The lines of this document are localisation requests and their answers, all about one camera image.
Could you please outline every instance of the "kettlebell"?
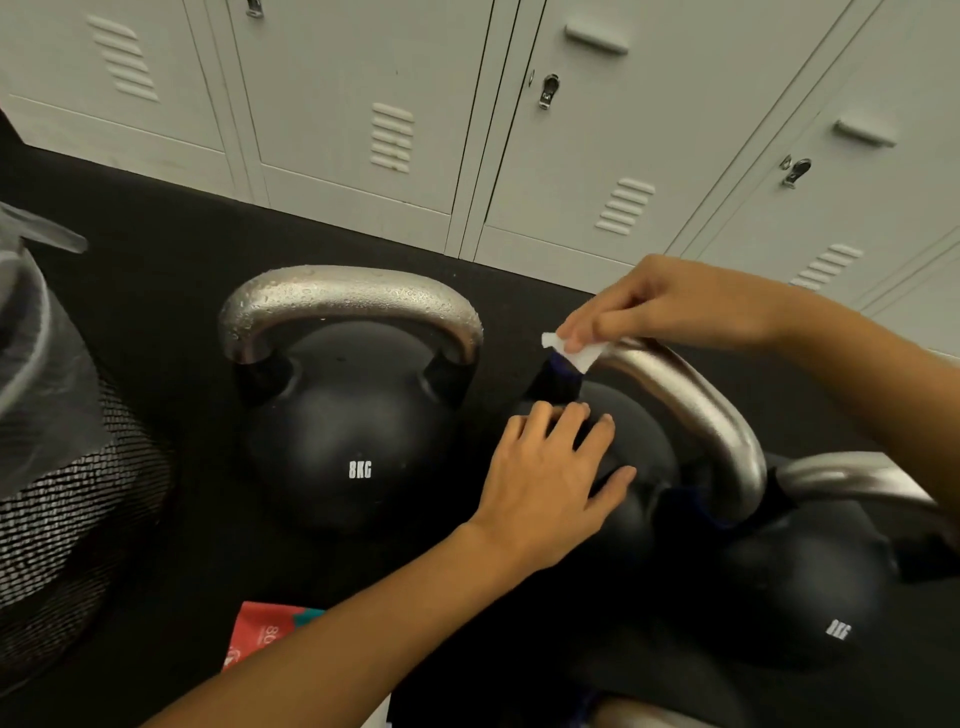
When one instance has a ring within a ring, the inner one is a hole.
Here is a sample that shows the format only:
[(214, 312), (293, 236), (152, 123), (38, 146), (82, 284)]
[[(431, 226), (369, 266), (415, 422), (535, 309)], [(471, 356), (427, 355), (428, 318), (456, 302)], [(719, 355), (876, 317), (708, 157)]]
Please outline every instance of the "kettlebell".
[[(689, 507), (723, 523), (750, 517), (764, 492), (766, 464), (759, 442), (736, 408), (675, 352), (653, 339), (624, 339), (593, 364), (625, 373), (662, 401), (708, 454), (712, 477), (689, 490)], [(537, 400), (554, 404), (584, 401), (590, 407), (575, 447), (604, 414), (616, 425), (613, 442), (591, 488), (595, 494), (618, 468), (632, 465), (636, 477), (626, 499), (598, 533), (574, 549), (567, 561), (581, 573), (608, 578), (641, 568), (652, 553), (652, 515), (664, 494), (682, 489), (681, 468), (662, 427), (637, 401), (613, 387), (584, 379), (561, 355), (548, 355), (520, 401), (508, 413), (527, 414)]]
[[(281, 349), (279, 325), (300, 319), (325, 324)], [(392, 323), (427, 325), (443, 344), (433, 351)], [(483, 343), (479, 316), (452, 288), (329, 265), (248, 280), (224, 304), (220, 332), (271, 500), (300, 526), (339, 533), (389, 522), (440, 467)]]
[[(782, 669), (839, 663), (869, 643), (891, 587), (960, 574), (940, 534), (891, 541), (860, 500), (936, 509), (878, 452), (834, 452), (770, 471), (754, 516), (712, 546), (690, 545), (663, 590), (712, 650)], [(710, 609), (693, 606), (709, 600)]]

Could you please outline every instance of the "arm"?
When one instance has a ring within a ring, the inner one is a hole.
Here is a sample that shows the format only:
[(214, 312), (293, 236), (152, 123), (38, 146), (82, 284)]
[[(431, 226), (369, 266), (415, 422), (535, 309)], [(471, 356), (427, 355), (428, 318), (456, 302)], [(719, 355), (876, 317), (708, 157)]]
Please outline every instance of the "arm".
[(599, 530), (633, 468), (589, 497), (613, 439), (602, 420), (574, 437), (588, 408), (551, 406), (507, 424), (476, 514), (419, 559), (240, 665), (211, 678), (145, 728), (270, 725), (356, 728), (457, 628)]
[(799, 287), (662, 255), (570, 314), (576, 352), (621, 336), (777, 353), (805, 369), (960, 522), (960, 369)]

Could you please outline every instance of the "white tissue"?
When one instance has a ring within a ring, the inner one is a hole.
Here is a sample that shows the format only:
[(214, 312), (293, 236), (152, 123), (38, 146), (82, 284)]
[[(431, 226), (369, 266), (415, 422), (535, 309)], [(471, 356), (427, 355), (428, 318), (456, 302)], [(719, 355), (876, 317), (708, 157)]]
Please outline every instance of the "white tissue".
[(593, 366), (593, 362), (600, 358), (600, 355), (607, 350), (610, 344), (589, 344), (576, 353), (567, 353), (564, 351), (565, 339), (560, 338), (552, 331), (547, 331), (540, 335), (540, 342), (545, 349), (553, 348), (557, 350), (568, 362), (570, 362), (580, 374), (587, 373), (587, 369)]

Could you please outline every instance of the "locker handle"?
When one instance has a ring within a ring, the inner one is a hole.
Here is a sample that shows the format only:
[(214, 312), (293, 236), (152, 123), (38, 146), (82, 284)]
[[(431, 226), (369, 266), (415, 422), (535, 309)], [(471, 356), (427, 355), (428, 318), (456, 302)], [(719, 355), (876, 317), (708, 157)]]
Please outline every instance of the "locker handle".
[(896, 147), (897, 140), (891, 129), (869, 119), (841, 116), (833, 124), (837, 132), (854, 139), (874, 144), (877, 147)]
[(567, 37), (617, 56), (625, 56), (630, 50), (630, 43), (627, 40), (589, 20), (571, 20), (564, 26), (564, 33)]

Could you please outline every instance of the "silver kettlebell handle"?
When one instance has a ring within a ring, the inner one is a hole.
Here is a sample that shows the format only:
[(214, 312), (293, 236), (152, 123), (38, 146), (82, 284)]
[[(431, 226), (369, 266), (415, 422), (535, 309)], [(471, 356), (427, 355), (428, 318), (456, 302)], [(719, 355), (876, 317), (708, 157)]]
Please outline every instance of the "silver kettlebell handle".
[(793, 500), (888, 500), (937, 509), (906, 471), (882, 452), (828, 452), (777, 468), (780, 488)]
[(678, 354), (654, 339), (623, 339), (597, 363), (620, 370), (662, 401), (717, 466), (705, 506), (716, 519), (751, 516), (766, 488), (760, 442), (736, 407)]
[(267, 332), (306, 318), (398, 318), (429, 324), (457, 342), (462, 364), (483, 344), (470, 302), (437, 280), (402, 271), (340, 265), (297, 265), (267, 271), (237, 288), (220, 311), (220, 340), (231, 361), (270, 355)]

